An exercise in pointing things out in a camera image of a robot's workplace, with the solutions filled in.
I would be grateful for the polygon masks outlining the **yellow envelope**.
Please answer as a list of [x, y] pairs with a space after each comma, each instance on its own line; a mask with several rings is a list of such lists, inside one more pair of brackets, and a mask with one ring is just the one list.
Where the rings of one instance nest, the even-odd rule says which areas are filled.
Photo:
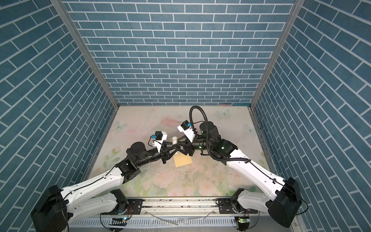
[[192, 163], [192, 158], [189, 155], [184, 155], [183, 153], [177, 153], [173, 156], [175, 167], [182, 167]]

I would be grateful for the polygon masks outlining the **white glue stick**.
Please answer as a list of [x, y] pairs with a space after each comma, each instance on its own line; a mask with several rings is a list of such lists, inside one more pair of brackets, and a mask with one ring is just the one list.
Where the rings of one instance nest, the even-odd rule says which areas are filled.
[[178, 143], [178, 137], [177, 136], [173, 136], [172, 137], [172, 144], [175, 145]]

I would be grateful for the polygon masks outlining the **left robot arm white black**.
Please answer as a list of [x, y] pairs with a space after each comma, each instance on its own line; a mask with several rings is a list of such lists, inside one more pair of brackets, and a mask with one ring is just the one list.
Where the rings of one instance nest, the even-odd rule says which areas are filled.
[[143, 201], [127, 199], [118, 187], [134, 179], [140, 166], [158, 160], [166, 162], [176, 152], [185, 154], [178, 144], [165, 142], [147, 150], [144, 143], [136, 142], [127, 149], [127, 157], [109, 171], [72, 186], [49, 187], [31, 211], [35, 230], [68, 231], [74, 222], [98, 214], [118, 215], [121, 222], [126, 222], [140, 214]]

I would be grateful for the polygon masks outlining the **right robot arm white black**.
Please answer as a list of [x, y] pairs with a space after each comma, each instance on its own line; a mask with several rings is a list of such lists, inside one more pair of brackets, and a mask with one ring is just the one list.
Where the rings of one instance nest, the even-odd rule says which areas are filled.
[[188, 121], [177, 128], [186, 137], [183, 144], [186, 151], [206, 150], [209, 155], [215, 155], [218, 161], [239, 172], [262, 190], [262, 194], [249, 193], [242, 188], [237, 190], [231, 198], [236, 211], [254, 209], [268, 213], [283, 227], [291, 226], [304, 202], [295, 179], [284, 179], [249, 159], [235, 144], [221, 138], [212, 122], [200, 125], [201, 135], [195, 134]]

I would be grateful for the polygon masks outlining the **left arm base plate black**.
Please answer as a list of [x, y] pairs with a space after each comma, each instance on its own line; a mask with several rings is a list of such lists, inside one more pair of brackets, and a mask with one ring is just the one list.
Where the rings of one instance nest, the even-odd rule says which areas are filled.
[[103, 215], [139, 215], [143, 206], [143, 199], [128, 199], [125, 203], [118, 203], [110, 212]]

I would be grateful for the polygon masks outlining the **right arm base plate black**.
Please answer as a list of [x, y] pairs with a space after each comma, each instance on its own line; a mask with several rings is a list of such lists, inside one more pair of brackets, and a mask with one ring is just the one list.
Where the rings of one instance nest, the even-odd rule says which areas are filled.
[[220, 214], [257, 214], [255, 209], [244, 209], [236, 200], [231, 198], [217, 198], [215, 203]]

